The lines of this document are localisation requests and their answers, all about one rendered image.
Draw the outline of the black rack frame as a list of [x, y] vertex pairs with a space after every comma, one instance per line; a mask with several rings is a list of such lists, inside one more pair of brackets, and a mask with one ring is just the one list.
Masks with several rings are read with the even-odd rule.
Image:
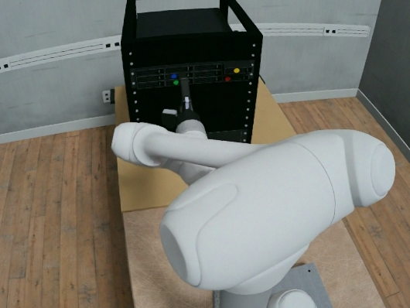
[[[176, 133], [177, 126], [162, 124], [161, 113], [169, 109], [179, 114], [182, 100], [180, 85], [138, 89], [135, 69], [249, 60], [253, 66], [249, 80], [189, 84], [189, 89], [193, 111], [200, 116], [207, 139], [251, 144], [263, 35], [243, 8], [236, 0], [220, 0], [220, 8], [136, 14], [134, 1], [138, 0], [126, 2], [121, 34], [130, 122]], [[228, 6], [247, 32], [233, 32]]]

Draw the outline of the tan flat board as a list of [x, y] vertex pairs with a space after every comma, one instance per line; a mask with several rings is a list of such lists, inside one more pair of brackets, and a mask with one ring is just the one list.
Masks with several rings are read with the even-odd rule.
[[[125, 86], [114, 88], [115, 128], [130, 122]], [[269, 144], [296, 135], [261, 78], [258, 79], [251, 144]], [[118, 160], [121, 212], [168, 207], [187, 187], [181, 177], [167, 169], [151, 169]]]

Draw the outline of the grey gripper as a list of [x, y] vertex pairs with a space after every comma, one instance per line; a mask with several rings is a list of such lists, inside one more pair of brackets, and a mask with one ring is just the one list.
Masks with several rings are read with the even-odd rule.
[[[181, 107], [179, 106], [179, 113], [181, 112], [181, 114], [176, 119], [176, 125], [178, 126], [181, 122], [186, 121], [186, 120], [194, 119], [194, 120], [200, 121], [200, 116], [196, 112], [194, 112], [192, 108], [192, 103], [191, 103], [191, 98], [190, 98], [190, 89], [189, 89], [190, 81], [188, 82], [186, 71], [178, 72], [178, 77], [179, 77], [179, 83], [180, 83], [180, 88], [181, 88], [182, 100], [180, 102]], [[183, 106], [183, 104], [185, 105]]]

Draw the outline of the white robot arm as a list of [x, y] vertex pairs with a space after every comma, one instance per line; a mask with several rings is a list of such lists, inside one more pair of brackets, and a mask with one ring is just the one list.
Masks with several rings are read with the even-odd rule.
[[384, 198], [395, 179], [386, 145], [348, 129], [258, 145], [207, 139], [197, 120], [176, 133], [127, 122], [115, 128], [111, 149], [189, 186], [166, 208], [159, 234], [175, 273], [213, 290], [213, 308], [316, 308], [300, 289], [269, 299], [273, 286], [312, 240], [355, 207]]

